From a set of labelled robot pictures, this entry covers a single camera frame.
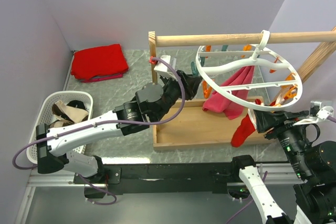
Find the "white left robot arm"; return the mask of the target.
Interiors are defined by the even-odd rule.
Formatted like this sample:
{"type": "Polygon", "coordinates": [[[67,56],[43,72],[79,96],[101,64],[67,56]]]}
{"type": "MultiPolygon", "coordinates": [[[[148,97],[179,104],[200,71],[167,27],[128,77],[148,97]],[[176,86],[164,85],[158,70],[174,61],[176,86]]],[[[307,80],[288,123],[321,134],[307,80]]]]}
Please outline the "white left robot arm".
{"type": "Polygon", "coordinates": [[[201,77],[177,71],[179,80],[162,78],[163,84],[148,83],[132,100],[107,113],[81,123],[49,129],[44,143],[37,144],[37,170],[51,174],[60,170],[78,173],[93,183],[104,179],[101,158],[75,152],[75,148],[109,137],[121,137],[165,123],[164,116],[182,98],[193,99],[201,77]]]}

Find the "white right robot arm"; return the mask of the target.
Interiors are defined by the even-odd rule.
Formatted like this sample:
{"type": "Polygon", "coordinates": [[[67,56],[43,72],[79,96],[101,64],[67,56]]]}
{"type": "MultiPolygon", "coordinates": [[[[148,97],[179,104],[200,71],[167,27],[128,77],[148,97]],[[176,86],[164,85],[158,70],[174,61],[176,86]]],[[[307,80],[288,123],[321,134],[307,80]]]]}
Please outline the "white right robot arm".
{"type": "Polygon", "coordinates": [[[278,140],[301,184],[293,186],[297,213],[294,220],[274,201],[256,163],[249,155],[237,156],[230,169],[232,179],[243,182],[252,196],[263,223],[335,223],[335,142],[313,145],[306,128],[320,128],[308,111],[255,111],[256,130],[268,140],[278,140]]]}

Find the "cream brown striped sock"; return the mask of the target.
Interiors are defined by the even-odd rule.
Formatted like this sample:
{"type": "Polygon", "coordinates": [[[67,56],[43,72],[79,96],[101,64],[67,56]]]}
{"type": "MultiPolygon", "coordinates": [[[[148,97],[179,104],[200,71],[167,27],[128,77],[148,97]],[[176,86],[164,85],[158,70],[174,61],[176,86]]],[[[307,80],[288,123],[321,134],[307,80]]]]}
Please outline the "cream brown striped sock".
{"type": "Polygon", "coordinates": [[[56,118],[49,127],[65,127],[74,125],[89,118],[89,112],[87,110],[72,108],[67,106],[62,100],[58,100],[52,105],[52,113],[56,118]]]}

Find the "red sock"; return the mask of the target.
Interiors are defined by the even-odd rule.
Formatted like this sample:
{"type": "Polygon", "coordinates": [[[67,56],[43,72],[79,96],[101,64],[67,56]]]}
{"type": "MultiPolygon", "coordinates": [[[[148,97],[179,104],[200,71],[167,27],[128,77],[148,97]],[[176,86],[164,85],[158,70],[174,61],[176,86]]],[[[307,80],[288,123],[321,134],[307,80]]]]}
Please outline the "red sock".
{"type": "Polygon", "coordinates": [[[256,131],[256,116],[253,109],[248,109],[231,139],[232,147],[240,147],[256,131]]]}

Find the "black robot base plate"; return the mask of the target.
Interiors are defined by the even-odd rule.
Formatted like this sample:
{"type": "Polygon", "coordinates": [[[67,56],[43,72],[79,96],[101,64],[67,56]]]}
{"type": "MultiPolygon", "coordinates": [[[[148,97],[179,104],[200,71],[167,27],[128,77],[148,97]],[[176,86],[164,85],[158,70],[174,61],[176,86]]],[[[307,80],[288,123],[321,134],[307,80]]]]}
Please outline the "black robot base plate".
{"type": "Polygon", "coordinates": [[[212,192],[226,194],[228,184],[241,183],[231,162],[176,164],[109,164],[97,185],[115,195],[212,192]]]}

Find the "black striped sock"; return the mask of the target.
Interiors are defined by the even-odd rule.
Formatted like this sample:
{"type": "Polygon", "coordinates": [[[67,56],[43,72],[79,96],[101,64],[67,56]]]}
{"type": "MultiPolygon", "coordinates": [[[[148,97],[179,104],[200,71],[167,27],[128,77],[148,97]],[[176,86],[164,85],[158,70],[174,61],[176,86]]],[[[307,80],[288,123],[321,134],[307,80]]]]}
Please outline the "black striped sock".
{"type": "Polygon", "coordinates": [[[69,103],[67,103],[67,106],[72,107],[72,108],[86,110],[85,104],[79,100],[72,100],[69,103]]]}

